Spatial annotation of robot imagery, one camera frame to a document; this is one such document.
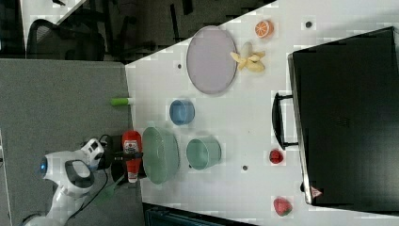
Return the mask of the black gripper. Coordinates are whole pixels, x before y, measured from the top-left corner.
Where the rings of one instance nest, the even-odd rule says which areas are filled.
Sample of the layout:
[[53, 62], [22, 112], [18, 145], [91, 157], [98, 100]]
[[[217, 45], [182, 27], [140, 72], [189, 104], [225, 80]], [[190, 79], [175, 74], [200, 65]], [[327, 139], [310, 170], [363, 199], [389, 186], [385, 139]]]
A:
[[100, 142], [104, 148], [104, 153], [99, 163], [99, 170], [108, 169], [121, 161], [141, 159], [143, 156], [143, 153], [121, 153], [121, 136], [103, 135]]

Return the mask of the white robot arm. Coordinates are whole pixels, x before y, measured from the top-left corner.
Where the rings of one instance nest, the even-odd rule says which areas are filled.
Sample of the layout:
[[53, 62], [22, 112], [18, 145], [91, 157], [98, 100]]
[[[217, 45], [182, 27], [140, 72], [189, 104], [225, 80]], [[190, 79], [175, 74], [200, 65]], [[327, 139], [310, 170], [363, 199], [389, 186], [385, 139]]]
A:
[[46, 154], [40, 162], [40, 174], [44, 180], [56, 184], [56, 192], [48, 213], [27, 217], [23, 226], [65, 226], [84, 209], [85, 199], [95, 184], [96, 170], [105, 170], [118, 160], [138, 160], [143, 156], [132, 150], [110, 153], [105, 147], [105, 141], [92, 138], [76, 151]]

